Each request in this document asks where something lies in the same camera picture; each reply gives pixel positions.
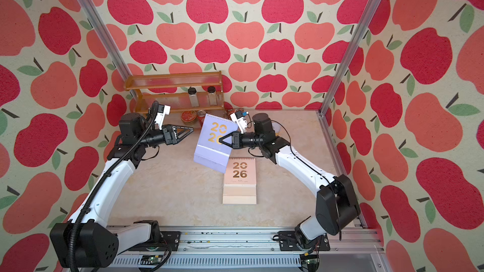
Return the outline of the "purple calendar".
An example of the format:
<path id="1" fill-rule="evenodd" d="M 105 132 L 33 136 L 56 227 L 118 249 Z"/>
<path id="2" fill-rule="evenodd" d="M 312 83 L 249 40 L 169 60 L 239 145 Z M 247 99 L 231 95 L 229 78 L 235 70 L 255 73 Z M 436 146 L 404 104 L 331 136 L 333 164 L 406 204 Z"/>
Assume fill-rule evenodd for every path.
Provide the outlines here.
<path id="1" fill-rule="evenodd" d="M 220 173 L 226 172 L 232 148 L 219 138 L 238 130 L 237 124 L 225 118 L 206 114 L 194 153 L 194 162 Z"/>

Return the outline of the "pink calendar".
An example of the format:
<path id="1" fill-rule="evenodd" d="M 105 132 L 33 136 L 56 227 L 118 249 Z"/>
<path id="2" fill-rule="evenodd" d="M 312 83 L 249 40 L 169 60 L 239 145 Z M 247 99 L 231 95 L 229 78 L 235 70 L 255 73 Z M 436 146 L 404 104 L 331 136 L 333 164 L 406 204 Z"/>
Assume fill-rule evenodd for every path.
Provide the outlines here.
<path id="1" fill-rule="evenodd" d="M 229 159 L 224 174 L 223 204 L 257 204 L 257 169 L 255 158 L 232 157 Z"/>

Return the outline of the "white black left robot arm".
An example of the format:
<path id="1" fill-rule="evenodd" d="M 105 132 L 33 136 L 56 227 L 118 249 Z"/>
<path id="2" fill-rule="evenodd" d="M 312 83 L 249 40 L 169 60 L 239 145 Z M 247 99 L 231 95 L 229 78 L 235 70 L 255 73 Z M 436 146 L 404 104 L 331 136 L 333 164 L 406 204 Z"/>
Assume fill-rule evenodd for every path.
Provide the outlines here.
<path id="1" fill-rule="evenodd" d="M 116 257 L 132 248 L 164 250 L 166 263 L 170 245 L 162 238 L 155 220 L 142 220 L 128 227 L 109 229 L 108 219 L 127 180 L 145 160 L 147 148 L 161 144 L 177 145 L 194 132 L 194 128 L 165 125 L 170 107 L 154 101 L 147 117 L 128 113 L 118 123 L 120 135 L 108 154 L 105 168 L 79 208 L 63 223 L 56 223 L 50 240 L 59 263 L 70 271 L 90 268 L 98 271 L 110 266 Z"/>

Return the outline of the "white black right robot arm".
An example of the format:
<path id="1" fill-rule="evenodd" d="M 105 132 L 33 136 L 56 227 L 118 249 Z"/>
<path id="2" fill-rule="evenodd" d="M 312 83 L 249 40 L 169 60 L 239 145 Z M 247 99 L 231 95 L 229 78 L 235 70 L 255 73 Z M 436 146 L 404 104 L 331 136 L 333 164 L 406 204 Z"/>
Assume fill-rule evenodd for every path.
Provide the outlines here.
<path id="1" fill-rule="evenodd" d="M 254 131 L 248 132 L 247 115 L 247 112 L 241 111 L 232 113 L 230 118 L 239 129 L 219 138 L 219 142 L 232 149 L 259 149 L 262 157 L 288 170 L 315 196 L 314 216 L 294 229 L 293 241 L 297 247 L 309 251 L 324 235 L 341 234 L 342 229 L 361 213 L 348 176 L 328 173 L 300 155 L 290 140 L 276 134 L 272 120 L 266 113 L 257 113 L 252 118 Z"/>

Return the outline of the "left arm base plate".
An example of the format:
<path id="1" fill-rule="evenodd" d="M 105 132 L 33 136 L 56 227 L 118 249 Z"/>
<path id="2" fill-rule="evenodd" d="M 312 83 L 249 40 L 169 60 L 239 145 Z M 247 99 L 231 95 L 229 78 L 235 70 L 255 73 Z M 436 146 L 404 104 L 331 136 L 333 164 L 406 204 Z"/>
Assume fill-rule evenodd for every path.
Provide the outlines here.
<path id="1" fill-rule="evenodd" d="M 169 249 L 178 251 L 180 234 L 179 231 L 158 231 L 148 241 L 131 247 L 129 251 L 165 252 Z"/>

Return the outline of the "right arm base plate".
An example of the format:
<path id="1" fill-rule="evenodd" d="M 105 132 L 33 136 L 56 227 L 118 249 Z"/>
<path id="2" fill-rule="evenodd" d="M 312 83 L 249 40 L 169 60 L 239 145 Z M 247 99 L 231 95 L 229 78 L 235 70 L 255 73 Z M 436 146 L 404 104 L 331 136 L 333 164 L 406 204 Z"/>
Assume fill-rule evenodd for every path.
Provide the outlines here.
<path id="1" fill-rule="evenodd" d="M 301 251 L 301 252 L 313 252 L 313 251 L 329 251 L 330 243 L 326 234 L 319 236 L 315 240 L 311 241 L 306 247 L 302 247 L 296 238 L 296 232 L 278 231 L 272 238 L 273 241 L 279 244 L 281 251 Z"/>

